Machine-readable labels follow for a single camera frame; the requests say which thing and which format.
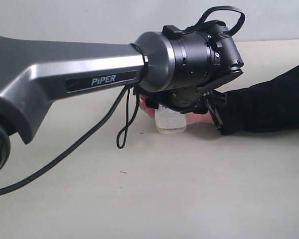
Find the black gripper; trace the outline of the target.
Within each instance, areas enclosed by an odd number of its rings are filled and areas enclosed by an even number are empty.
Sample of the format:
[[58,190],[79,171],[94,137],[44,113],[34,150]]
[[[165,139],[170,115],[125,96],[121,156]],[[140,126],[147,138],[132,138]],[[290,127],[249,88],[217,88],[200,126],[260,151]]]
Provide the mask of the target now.
[[159,105],[162,105],[181,114],[195,113],[204,115],[209,112],[216,129],[221,129],[216,107],[227,103],[225,93],[216,90],[202,92],[197,90],[196,87],[148,92],[140,86],[135,86],[134,94],[144,96],[145,106],[153,110],[158,110]]

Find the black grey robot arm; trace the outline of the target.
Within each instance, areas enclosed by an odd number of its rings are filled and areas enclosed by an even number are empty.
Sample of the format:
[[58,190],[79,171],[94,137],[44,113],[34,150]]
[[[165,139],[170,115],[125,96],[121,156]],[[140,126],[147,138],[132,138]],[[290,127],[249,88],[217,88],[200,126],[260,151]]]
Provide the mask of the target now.
[[53,102],[134,86],[180,113],[202,113],[204,96],[242,74],[233,41],[241,28],[220,20],[145,32],[131,44],[20,40],[0,36],[0,170],[12,134],[30,143]]

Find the black sleeved forearm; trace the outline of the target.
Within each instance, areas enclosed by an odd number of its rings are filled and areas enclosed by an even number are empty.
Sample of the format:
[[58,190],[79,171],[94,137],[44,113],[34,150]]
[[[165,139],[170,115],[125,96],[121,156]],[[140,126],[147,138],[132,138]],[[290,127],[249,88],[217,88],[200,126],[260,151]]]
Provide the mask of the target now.
[[225,95],[226,104],[217,108],[222,135],[299,129],[299,65],[272,80]]

